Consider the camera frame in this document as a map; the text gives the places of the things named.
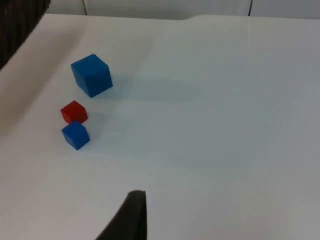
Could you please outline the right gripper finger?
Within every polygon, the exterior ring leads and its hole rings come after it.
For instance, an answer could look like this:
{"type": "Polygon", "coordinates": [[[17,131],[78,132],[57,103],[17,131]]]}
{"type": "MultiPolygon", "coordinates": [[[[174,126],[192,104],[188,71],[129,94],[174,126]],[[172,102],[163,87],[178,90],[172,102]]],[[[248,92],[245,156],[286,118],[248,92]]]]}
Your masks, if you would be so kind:
{"type": "Polygon", "coordinates": [[[98,240],[147,240],[146,192],[133,190],[127,194],[98,240]]]}

